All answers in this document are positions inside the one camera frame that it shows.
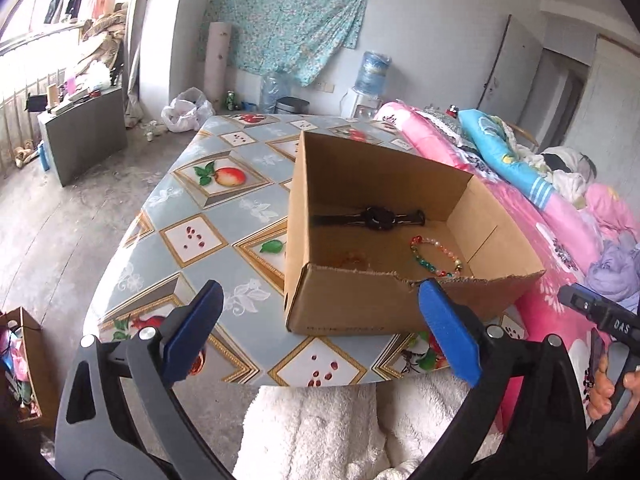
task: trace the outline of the blue gripper pad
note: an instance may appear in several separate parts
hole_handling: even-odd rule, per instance
[[[224,302],[222,287],[213,280],[209,280],[191,302],[193,309],[164,347],[162,382],[165,386],[171,387],[187,378],[194,359],[222,314]]]
[[[451,309],[449,298],[435,285],[435,281],[427,280],[420,284],[418,307],[453,373],[476,386],[481,374],[478,344]]]

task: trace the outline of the screw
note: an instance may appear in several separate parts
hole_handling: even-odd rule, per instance
[[[145,326],[140,332],[138,332],[140,339],[147,341],[152,339],[156,335],[156,329],[152,326]]]
[[[497,325],[489,325],[486,328],[486,332],[489,337],[493,339],[500,339],[504,335],[504,330],[502,329],[502,327]]]
[[[89,346],[91,346],[92,344],[94,344],[94,340],[95,337],[91,334],[85,335],[81,340],[80,340],[80,346],[82,348],[89,348]]]
[[[546,338],[551,346],[562,346],[562,339],[556,334],[551,334]]]

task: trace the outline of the table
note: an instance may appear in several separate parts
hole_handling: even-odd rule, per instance
[[[417,155],[381,121],[210,118],[124,235],[97,287],[84,333],[103,341],[129,338],[144,326],[159,325],[214,279],[223,287],[225,304],[209,337],[205,366],[219,380],[341,386],[446,365],[425,333],[306,337],[286,330],[287,203],[301,130]]]

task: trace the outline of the wall outlet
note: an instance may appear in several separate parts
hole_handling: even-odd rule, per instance
[[[334,93],[335,85],[333,83],[327,83],[326,81],[316,81],[313,84],[313,89],[319,92],[326,92],[327,94]]]

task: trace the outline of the green leaf print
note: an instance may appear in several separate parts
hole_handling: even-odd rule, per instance
[[[129,319],[114,319],[113,320],[113,327],[116,330],[123,330],[126,331],[127,328],[129,328]]]
[[[420,368],[426,372],[430,372],[436,366],[436,352],[432,348],[429,348],[429,351],[416,362]]]
[[[197,176],[208,176],[209,175],[209,171],[207,171],[206,168],[199,168],[198,166],[194,166],[193,167],[193,171],[196,172]]]
[[[283,247],[284,247],[284,244],[280,240],[269,240],[268,242],[265,242],[262,244],[262,247],[260,248],[260,252],[278,254],[282,252]]]

